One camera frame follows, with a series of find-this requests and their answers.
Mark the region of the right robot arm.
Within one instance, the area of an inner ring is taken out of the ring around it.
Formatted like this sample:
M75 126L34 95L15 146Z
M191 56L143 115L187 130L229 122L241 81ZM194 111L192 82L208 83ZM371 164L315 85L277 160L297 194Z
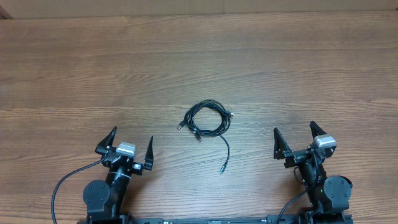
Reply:
M312 143L306 148L293 151L278 128L274 128L274 159L284 160L285 168L293 168L294 176L304 186L304 191L290 200L275 215L274 223L353 223L349 209L353 184L342 175L327 176L323 163L336 149L336 140L311 121ZM300 208L298 214L285 211L300 197L308 195L309 207Z

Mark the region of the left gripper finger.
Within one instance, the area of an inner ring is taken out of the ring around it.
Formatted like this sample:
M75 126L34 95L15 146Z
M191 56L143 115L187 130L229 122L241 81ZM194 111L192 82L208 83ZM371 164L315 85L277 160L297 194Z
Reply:
M154 164L154 155L153 155L153 136L151 136L147 151L146 151L146 156L145 156L145 162L144 162L144 169L145 170L152 170Z
M117 127L115 126L111 130L111 132L103 140L101 140L98 143L97 148L107 149L108 146L111 147L113 145L113 141L114 141L116 133L117 133Z

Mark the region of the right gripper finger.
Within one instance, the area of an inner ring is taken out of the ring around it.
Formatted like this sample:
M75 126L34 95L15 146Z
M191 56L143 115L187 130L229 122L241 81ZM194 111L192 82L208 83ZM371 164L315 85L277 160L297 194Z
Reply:
M274 128L274 159L284 159L286 153L292 152L278 128Z
M322 128L319 127L319 125L316 122L314 122L314 121L311 121L309 123L309 126L310 126L310 129L311 129L311 132L312 132L312 138L316 138L317 136L321 136L321 135L325 135L326 134L326 132L324 130L322 130Z

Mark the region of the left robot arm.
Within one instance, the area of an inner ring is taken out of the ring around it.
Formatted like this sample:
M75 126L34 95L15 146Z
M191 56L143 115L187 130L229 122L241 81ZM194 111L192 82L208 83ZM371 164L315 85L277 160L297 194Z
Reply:
M122 206L133 175L142 175L144 170L152 170L154 164L153 139L149 140L144 163L134 160L136 146L121 142L113 146L117 127L101 140L95 153L101 155L100 163L108 168L104 180L91 181L83 191L86 204L86 223L135 223Z

